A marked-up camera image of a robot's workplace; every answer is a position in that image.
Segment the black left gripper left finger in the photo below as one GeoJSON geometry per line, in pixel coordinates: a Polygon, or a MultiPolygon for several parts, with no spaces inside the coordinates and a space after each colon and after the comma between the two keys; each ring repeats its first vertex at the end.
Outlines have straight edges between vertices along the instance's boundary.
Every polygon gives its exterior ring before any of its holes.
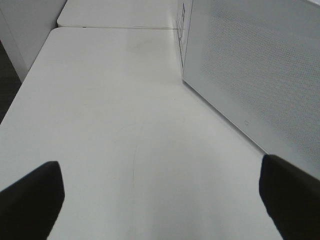
{"type": "Polygon", "coordinates": [[[65,200],[58,161],[48,161],[0,192],[0,238],[46,240],[65,200]]]}

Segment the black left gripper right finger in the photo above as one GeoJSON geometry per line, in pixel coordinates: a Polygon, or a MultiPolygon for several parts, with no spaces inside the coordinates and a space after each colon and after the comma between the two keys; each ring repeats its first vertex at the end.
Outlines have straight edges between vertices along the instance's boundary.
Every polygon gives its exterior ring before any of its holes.
{"type": "Polygon", "coordinates": [[[259,195],[284,240],[320,238],[320,181],[274,154],[262,158],[259,195]]]}

